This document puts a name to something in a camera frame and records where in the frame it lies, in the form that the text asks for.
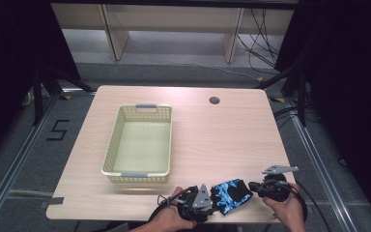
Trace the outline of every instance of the hand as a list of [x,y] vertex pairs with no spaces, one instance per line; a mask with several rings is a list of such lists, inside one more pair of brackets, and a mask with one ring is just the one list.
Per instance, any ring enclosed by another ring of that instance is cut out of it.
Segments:
[[[299,189],[296,184],[290,183],[290,185],[293,187],[293,190]],[[291,232],[305,231],[302,206],[292,193],[289,194],[288,199],[284,202],[274,201],[269,197],[264,197],[263,201],[274,211],[271,219],[279,219]]]
[[[172,195],[182,191],[180,187],[176,187]],[[197,225],[196,221],[184,220],[180,217],[175,205],[167,206],[162,209],[149,223],[140,226],[132,232],[156,231],[156,232],[174,232],[182,229],[192,229]]]

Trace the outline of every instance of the plastic basket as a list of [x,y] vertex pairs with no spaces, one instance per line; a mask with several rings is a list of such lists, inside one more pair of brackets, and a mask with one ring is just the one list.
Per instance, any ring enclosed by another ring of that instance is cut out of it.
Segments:
[[101,173],[113,183],[165,183],[170,171],[172,107],[122,105]]

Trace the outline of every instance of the wooden table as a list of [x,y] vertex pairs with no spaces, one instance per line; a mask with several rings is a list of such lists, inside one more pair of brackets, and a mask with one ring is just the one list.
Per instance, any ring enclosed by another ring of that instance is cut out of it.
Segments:
[[[218,97],[220,103],[210,103]],[[158,188],[112,184],[100,173],[119,106],[166,103],[173,107],[169,180]],[[49,205],[52,219],[147,220],[159,194],[175,187],[207,188],[241,179],[262,182],[273,164],[289,165],[267,96],[262,90],[101,86],[92,102],[71,156]],[[294,182],[291,173],[286,174]],[[271,222],[271,208],[256,193],[227,216],[215,212],[208,222]]]

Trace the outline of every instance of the blue patterned fabric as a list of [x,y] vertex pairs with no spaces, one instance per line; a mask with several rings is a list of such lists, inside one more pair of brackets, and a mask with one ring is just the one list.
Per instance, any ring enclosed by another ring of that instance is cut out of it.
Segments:
[[251,196],[252,192],[240,179],[212,187],[213,207],[218,208],[223,215],[243,205]]

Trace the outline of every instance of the grommet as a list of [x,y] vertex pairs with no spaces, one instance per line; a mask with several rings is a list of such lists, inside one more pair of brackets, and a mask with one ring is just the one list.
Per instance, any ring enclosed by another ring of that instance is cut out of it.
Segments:
[[211,104],[218,104],[219,98],[218,97],[210,97],[210,103]]

